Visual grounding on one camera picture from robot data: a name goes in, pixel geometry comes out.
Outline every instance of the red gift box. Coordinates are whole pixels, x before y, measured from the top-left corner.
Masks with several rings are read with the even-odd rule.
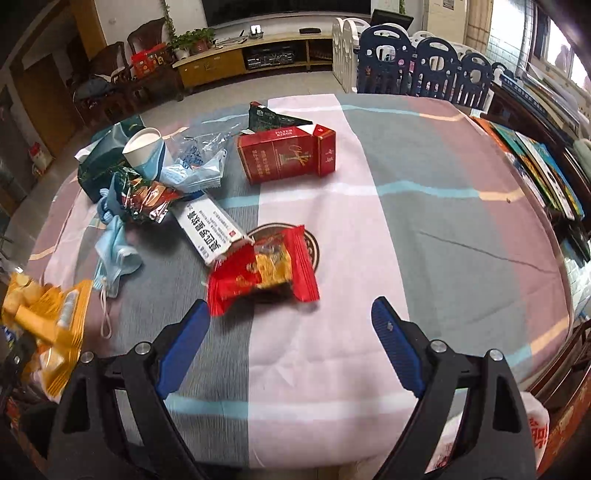
[[[285,127],[241,135],[238,153],[251,184],[335,171],[336,133],[322,125]]]
[[[160,65],[168,63],[166,43],[159,43],[154,48],[144,50],[131,56],[135,68],[135,76],[142,78],[156,70]]]

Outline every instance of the tv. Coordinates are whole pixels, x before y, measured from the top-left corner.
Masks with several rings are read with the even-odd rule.
[[[293,12],[346,12],[370,15],[371,0],[202,0],[207,25]]]

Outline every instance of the paper cup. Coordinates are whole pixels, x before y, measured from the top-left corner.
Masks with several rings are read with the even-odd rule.
[[[156,128],[144,128],[129,139],[123,155],[131,167],[148,180],[160,175],[163,166],[173,163],[173,158],[162,135]]]

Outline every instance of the navy plastic fence panel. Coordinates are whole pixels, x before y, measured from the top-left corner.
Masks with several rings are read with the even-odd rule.
[[[462,68],[457,75],[452,103],[482,109],[491,83],[492,67],[488,60],[476,52],[464,56]]]
[[[505,67],[500,61],[496,61],[492,64],[492,73],[494,74],[495,70],[498,68],[502,69],[503,74],[508,76],[511,80],[515,80],[515,74]]]
[[[431,62],[433,57],[438,57],[443,61],[434,60]],[[457,58],[456,50],[449,42],[437,37],[421,40],[417,45],[417,59],[414,63],[410,94],[449,101],[459,66],[460,61]]]
[[[413,54],[410,39],[402,30],[389,25],[365,30],[359,39],[357,93],[407,95]]]

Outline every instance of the black remote control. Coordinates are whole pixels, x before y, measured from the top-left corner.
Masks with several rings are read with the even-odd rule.
[[[314,27],[306,27],[306,28],[301,28],[300,29],[300,33],[302,35],[306,35],[306,34],[314,34],[314,33],[322,33],[322,30],[319,28],[314,28]]]

